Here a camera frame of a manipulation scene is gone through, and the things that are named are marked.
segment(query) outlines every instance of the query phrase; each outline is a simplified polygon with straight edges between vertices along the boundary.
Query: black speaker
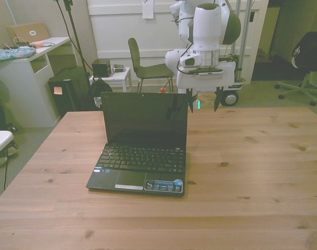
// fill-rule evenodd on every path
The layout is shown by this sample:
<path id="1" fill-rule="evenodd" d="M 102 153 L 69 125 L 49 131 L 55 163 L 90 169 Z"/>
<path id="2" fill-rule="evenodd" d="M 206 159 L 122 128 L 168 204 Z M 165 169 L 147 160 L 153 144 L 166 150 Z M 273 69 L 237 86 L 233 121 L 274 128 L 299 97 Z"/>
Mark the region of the black speaker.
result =
<path id="1" fill-rule="evenodd" d="M 96 110 L 83 67 L 63 69 L 49 79 L 48 85 L 60 117 L 69 111 Z"/>
<path id="2" fill-rule="evenodd" d="M 96 59 L 92 63 L 92 69 L 94 70 L 94 77 L 110 77 L 111 75 L 111 63 L 110 59 Z"/>

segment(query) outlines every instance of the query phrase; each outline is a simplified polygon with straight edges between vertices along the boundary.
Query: paper sign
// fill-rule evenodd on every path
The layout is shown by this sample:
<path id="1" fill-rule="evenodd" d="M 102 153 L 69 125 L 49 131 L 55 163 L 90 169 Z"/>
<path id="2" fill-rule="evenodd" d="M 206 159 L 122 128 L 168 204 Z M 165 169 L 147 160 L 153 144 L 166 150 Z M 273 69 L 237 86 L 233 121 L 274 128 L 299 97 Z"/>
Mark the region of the paper sign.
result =
<path id="1" fill-rule="evenodd" d="M 62 87 L 54 87 L 55 95 L 62 95 Z"/>
<path id="2" fill-rule="evenodd" d="M 142 18 L 154 18 L 154 0 L 142 0 Z"/>

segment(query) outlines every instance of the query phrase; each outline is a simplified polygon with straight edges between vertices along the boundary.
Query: laptop on desk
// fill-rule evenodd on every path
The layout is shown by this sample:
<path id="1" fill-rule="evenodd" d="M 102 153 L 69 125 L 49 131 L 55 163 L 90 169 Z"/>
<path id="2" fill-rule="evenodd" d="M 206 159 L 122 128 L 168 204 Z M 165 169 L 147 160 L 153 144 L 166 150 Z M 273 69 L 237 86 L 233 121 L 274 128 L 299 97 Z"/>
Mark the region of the laptop on desk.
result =
<path id="1" fill-rule="evenodd" d="M 93 190 L 185 194 L 186 94 L 102 92 L 108 143 Z"/>

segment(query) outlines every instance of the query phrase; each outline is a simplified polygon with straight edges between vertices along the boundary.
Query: wood grain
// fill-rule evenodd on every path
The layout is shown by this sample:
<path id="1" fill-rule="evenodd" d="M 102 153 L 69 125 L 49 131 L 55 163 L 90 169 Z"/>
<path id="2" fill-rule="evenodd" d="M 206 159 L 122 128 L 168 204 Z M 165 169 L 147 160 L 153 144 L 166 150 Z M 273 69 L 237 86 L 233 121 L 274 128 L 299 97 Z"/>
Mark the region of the wood grain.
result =
<path id="1" fill-rule="evenodd" d="M 184 197 L 89 192 L 102 112 L 67 113 L 0 197 L 0 249 L 317 250 L 317 115 L 188 115 Z"/>

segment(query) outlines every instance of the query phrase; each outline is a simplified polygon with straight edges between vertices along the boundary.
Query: laptop keyboard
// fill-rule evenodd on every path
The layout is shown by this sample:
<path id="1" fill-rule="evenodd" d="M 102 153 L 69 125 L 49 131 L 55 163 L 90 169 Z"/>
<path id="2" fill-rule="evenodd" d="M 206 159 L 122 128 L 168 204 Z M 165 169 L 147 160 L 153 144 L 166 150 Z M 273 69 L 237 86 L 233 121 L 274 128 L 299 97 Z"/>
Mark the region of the laptop keyboard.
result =
<path id="1" fill-rule="evenodd" d="M 106 144 L 96 168 L 185 173 L 186 152 L 180 148 L 147 148 Z"/>

